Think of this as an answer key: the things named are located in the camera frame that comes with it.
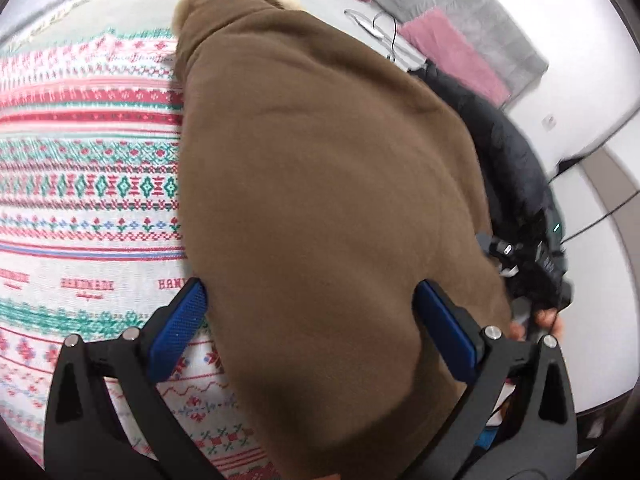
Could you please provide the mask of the person's right hand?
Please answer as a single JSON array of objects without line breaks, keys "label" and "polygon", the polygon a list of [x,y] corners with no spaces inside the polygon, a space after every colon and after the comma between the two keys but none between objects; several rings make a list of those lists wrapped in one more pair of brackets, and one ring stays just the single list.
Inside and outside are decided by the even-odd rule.
[{"label": "person's right hand", "polygon": [[564,335],[564,322],[556,309],[537,310],[523,325],[513,320],[509,326],[509,338],[513,340],[529,340],[536,334],[551,334],[561,341]]}]

